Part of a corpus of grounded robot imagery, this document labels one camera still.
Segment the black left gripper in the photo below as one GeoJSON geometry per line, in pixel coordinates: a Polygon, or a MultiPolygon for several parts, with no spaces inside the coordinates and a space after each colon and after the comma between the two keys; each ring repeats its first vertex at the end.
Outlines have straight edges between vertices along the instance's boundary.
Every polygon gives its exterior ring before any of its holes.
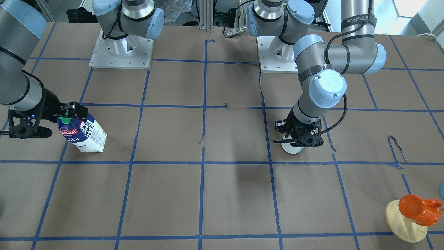
{"type": "Polygon", "coordinates": [[[322,129],[322,124],[318,120],[309,122],[309,124],[300,122],[293,112],[293,109],[287,115],[287,118],[275,122],[275,130],[284,135],[283,139],[274,140],[276,144],[289,143],[294,147],[312,147],[322,146],[324,140],[321,135],[317,135],[322,129]]]}

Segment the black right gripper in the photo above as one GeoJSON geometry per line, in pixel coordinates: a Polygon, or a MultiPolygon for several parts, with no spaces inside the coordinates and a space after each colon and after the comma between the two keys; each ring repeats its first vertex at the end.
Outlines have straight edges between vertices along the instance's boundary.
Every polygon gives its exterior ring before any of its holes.
{"type": "Polygon", "coordinates": [[[57,117],[76,118],[87,121],[88,108],[77,103],[61,103],[57,96],[47,89],[43,89],[43,97],[32,109],[21,111],[18,108],[9,108],[9,130],[0,130],[1,135],[10,138],[49,138],[53,135],[51,129],[40,127],[40,120],[57,122],[57,117]]]}

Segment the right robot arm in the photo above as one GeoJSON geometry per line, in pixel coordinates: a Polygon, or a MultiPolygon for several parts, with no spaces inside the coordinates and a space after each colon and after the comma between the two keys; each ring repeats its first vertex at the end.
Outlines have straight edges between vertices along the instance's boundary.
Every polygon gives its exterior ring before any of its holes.
{"type": "MultiPolygon", "coordinates": [[[[117,44],[130,35],[155,40],[162,32],[164,12],[152,0],[94,0],[92,9],[112,55],[124,54],[117,44]]],[[[62,122],[86,123],[91,118],[85,106],[60,102],[41,80],[23,70],[46,25],[38,10],[24,1],[1,4],[1,104],[9,108],[9,128],[1,130],[1,135],[47,138],[52,131],[41,127],[41,120],[61,126],[62,122]]]]}

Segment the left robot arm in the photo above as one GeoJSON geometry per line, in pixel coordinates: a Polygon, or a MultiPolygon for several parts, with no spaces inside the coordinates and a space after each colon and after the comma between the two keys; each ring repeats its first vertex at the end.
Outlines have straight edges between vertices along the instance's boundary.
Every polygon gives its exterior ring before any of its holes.
{"type": "Polygon", "coordinates": [[[274,143],[292,155],[323,145],[326,130],[320,119],[346,99],[343,75],[375,73],[386,61],[384,47],[375,43],[373,1],[343,0],[341,8],[341,33],[327,44],[319,35],[307,33],[315,10],[305,0],[255,0],[246,10],[249,35],[273,36],[281,46],[275,51],[287,49],[298,67],[302,94],[287,118],[275,122],[283,138],[274,143]]]}

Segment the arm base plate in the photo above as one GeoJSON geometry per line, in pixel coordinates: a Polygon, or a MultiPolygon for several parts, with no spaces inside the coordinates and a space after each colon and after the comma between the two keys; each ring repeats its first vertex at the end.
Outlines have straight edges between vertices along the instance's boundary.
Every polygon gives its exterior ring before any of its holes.
{"type": "Polygon", "coordinates": [[[120,40],[102,38],[100,30],[90,68],[108,69],[149,69],[153,53],[154,40],[136,35],[129,35],[120,40]]]}
{"type": "Polygon", "coordinates": [[[283,43],[279,37],[258,37],[257,50],[262,73],[298,73],[293,46],[283,43]]]}

